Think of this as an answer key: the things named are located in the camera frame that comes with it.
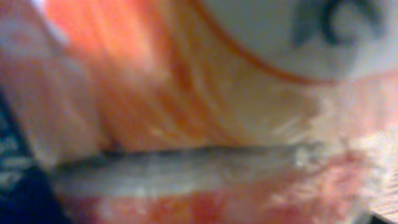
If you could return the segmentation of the tissue pack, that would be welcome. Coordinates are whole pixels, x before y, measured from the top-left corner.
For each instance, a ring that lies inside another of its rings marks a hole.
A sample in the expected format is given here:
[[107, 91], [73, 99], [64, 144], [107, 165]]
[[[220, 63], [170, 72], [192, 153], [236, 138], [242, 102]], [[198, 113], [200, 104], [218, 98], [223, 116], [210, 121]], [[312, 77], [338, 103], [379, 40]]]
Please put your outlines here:
[[2, 1], [2, 223], [396, 223], [396, 1]]

